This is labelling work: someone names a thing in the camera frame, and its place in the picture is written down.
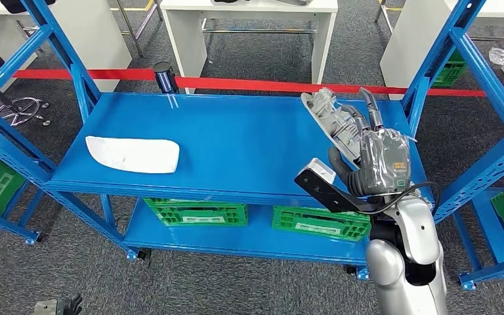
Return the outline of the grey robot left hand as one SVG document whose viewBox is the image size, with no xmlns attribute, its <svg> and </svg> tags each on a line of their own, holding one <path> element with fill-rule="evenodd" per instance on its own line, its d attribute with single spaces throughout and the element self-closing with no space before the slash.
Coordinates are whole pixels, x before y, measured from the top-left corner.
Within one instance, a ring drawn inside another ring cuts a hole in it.
<svg viewBox="0 0 504 315">
<path fill-rule="evenodd" d="M 79 315 L 82 311 L 82 297 L 79 293 L 57 300 L 56 315 Z"/>
</svg>

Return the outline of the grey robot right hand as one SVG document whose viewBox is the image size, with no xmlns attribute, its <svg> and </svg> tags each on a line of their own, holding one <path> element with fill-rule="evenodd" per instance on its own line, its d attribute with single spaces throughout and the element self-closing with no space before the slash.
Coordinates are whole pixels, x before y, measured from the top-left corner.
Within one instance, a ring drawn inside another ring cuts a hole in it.
<svg viewBox="0 0 504 315">
<path fill-rule="evenodd" d="M 403 192 L 410 184 L 411 175 L 408 137 L 383 126 L 381 112 L 371 91 L 361 87 L 360 94 L 365 99 L 369 120 L 352 106 L 340 106 L 352 114 L 360 134 L 359 169 L 350 170 L 336 147 L 328 149 L 330 165 L 353 196 Z"/>
</svg>

